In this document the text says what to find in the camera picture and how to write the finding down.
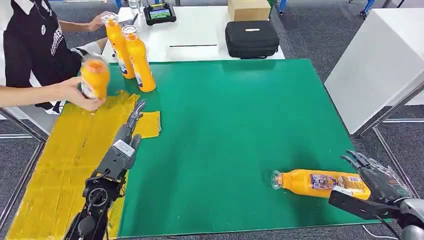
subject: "person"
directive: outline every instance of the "person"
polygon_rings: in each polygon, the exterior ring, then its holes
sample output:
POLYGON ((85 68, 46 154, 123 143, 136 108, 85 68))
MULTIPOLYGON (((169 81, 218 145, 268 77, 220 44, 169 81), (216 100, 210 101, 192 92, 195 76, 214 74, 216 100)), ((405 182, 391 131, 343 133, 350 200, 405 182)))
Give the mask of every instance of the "person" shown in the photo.
POLYGON ((63 32, 94 32, 101 14, 89 23, 58 20, 48 0, 0 1, 0 107, 35 104, 59 114, 66 101, 89 111, 105 99, 87 99, 78 86, 81 61, 101 54, 107 38, 68 49, 63 32))

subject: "green tabletop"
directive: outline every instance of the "green tabletop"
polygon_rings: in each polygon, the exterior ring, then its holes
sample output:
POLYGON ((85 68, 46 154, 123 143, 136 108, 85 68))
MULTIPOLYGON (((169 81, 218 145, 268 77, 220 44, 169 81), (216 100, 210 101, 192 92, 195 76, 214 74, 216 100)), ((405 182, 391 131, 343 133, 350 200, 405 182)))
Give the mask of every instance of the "green tabletop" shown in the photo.
POLYGON ((127 89, 160 111, 129 172, 119 236, 179 235, 359 224, 325 198, 274 190, 271 172, 354 172, 353 146, 308 59, 151 64, 157 88, 127 89))

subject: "cardboard box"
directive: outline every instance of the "cardboard box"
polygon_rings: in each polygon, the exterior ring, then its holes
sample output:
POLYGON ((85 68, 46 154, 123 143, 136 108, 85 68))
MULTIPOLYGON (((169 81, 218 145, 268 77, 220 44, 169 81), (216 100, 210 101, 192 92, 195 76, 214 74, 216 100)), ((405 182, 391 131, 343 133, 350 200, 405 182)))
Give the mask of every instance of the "cardboard box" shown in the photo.
POLYGON ((271 6, 267 0, 228 0, 231 21, 268 20, 271 6))

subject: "blue chair leg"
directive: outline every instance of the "blue chair leg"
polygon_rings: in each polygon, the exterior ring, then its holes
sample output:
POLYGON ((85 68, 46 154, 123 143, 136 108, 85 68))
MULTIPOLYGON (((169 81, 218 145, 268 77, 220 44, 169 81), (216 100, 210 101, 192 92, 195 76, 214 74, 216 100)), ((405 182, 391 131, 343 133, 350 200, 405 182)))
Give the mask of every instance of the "blue chair leg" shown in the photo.
POLYGON ((121 0, 115 0, 115 3, 118 6, 118 8, 122 7, 121 0))
POLYGON ((368 13, 368 11, 371 9, 371 6, 374 4, 374 1, 375 0, 368 0, 368 3, 364 7, 364 9, 360 11, 359 15, 365 16, 368 13))
POLYGON ((282 16, 284 13, 284 7, 286 7, 286 2, 287 0, 281 0, 278 10, 279 10, 279 14, 282 16))

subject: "lying bottle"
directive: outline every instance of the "lying bottle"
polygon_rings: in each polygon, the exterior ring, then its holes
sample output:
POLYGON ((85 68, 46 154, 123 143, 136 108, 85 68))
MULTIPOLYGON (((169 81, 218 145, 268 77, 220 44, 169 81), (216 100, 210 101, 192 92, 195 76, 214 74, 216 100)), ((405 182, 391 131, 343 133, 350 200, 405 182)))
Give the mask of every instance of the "lying bottle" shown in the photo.
POLYGON ((296 169, 291 172, 272 173, 271 185, 274 189, 287 189, 299 195, 329 198, 334 186, 347 189, 353 197, 367 200, 371 191, 359 174, 337 171, 296 169))

